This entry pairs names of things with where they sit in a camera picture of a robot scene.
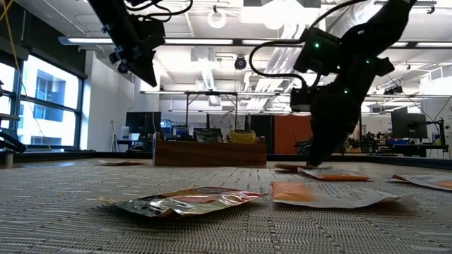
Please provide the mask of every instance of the monitor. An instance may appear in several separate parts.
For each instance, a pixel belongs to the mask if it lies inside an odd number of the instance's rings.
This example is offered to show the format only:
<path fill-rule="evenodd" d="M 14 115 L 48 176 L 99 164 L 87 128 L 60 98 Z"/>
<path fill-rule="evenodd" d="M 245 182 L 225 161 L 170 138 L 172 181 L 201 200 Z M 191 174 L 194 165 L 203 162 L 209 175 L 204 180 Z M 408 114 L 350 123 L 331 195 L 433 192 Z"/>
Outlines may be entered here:
<path fill-rule="evenodd" d="M 424 114 L 391 113 L 393 138 L 429 138 Z"/>

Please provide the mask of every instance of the wooden crate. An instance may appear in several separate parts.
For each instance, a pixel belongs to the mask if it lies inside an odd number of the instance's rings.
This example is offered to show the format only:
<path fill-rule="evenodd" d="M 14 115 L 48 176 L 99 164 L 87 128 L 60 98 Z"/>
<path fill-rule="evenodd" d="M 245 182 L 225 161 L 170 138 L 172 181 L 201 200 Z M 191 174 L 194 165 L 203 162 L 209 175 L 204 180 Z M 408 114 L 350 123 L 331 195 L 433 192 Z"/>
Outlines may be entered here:
<path fill-rule="evenodd" d="M 164 141 L 154 134 L 153 165 L 176 167 L 265 166 L 265 138 L 255 144 Z"/>

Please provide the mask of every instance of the chip bag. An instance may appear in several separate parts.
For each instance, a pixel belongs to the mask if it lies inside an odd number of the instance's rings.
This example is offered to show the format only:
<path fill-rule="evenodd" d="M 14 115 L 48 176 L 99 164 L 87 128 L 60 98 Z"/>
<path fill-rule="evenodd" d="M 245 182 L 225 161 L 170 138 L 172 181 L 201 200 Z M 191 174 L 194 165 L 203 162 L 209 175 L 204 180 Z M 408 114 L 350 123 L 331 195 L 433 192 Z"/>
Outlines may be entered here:
<path fill-rule="evenodd" d="M 452 191 L 452 175 L 393 175 L 390 179 L 403 180 L 421 186 Z"/>
<path fill-rule="evenodd" d="M 342 169 L 301 169 L 303 173 L 325 181 L 368 181 L 370 177 Z"/>
<path fill-rule="evenodd" d="M 272 183 L 273 202 L 316 208 L 358 208 L 398 199 L 411 208 L 417 202 L 411 195 L 397 196 L 379 190 L 334 183 Z"/>
<path fill-rule="evenodd" d="M 116 201 L 104 197 L 99 197 L 97 200 L 147 217 L 175 218 L 222 210 L 262 196 L 262 194 L 244 190 L 202 187 L 127 201 Z"/>

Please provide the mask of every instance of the white wall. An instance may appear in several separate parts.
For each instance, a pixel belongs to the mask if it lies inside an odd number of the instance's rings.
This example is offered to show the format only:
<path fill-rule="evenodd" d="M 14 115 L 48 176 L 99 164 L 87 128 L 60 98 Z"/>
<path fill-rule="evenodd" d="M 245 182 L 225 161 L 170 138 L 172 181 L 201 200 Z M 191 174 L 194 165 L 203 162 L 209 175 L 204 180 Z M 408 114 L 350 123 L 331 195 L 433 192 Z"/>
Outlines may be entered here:
<path fill-rule="evenodd" d="M 119 137 L 128 111 L 158 111 L 158 97 L 141 95 L 139 79 L 131 83 L 99 61 L 93 52 L 87 52 L 85 73 L 88 79 L 83 95 L 81 149 L 110 151 L 112 121 Z"/>
<path fill-rule="evenodd" d="M 387 133 L 392 128 L 391 115 L 370 115 L 362 117 L 362 125 L 366 126 L 366 132 L 377 134 Z"/>

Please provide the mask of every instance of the orange package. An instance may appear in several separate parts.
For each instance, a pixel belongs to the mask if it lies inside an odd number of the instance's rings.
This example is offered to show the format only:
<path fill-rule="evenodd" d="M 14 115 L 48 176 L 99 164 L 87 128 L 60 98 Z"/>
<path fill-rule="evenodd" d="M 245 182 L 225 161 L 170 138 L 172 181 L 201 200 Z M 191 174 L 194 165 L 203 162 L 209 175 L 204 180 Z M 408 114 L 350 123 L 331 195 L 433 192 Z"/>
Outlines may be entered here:
<path fill-rule="evenodd" d="M 316 169 L 313 167 L 302 166 L 302 165 L 279 164 L 279 163 L 275 164 L 275 168 L 286 169 L 286 170 L 290 170 L 290 171 L 294 171 L 294 172 L 297 172 L 298 168 L 300 168 L 300 169 Z M 323 168 L 317 168 L 317 169 L 331 169 L 331 167 L 323 167 Z"/>
<path fill-rule="evenodd" d="M 451 175 L 393 175 L 391 179 L 398 179 L 409 181 L 421 186 L 427 186 L 430 188 L 437 188 L 445 191 L 452 191 L 452 176 Z"/>
<path fill-rule="evenodd" d="M 352 209 L 399 199 L 412 209 L 418 204 L 412 195 L 397 196 L 347 184 L 275 182 L 272 183 L 272 189 L 273 202 L 315 208 Z"/>
<path fill-rule="evenodd" d="M 342 169 L 319 170 L 302 169 L 303 173 L 325 181 L 368 181 L 370 177 Z"/>

